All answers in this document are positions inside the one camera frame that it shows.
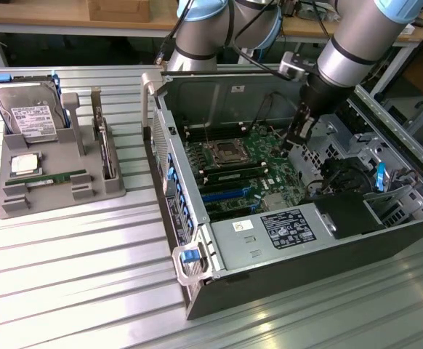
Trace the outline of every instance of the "wooden table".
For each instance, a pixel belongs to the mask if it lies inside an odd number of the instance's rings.
[[[91,21],[86,0],[14,0],[11,4],[0,4],[0,33],[163,37],[177,21],[176,9],[175,1],[151,0],[149,23],[117,23]],[[337,23],[325,23],[325,26],[333,34]],[[297,17],[284,20],[283,32],[288,42],[327,41],[317,22]],[[402,49],[374,93],[382,90],[422,39],[423,28],[416,28],[412,35],[398,37],[394,46]],[[0,67],[6,65],[0,49]]]

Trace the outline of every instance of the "psu label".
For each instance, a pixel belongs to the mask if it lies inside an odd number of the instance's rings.
[[[299,209],[261,217],[276,249],[305,244],[316,240],[315,234]]]

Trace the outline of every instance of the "circuit board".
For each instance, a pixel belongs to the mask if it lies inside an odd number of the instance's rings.
[[[282,157],[281,141],[278,130],[256,125],[242,138],[185,142],[211,221],[284,209],[304,198],[302,176]]]

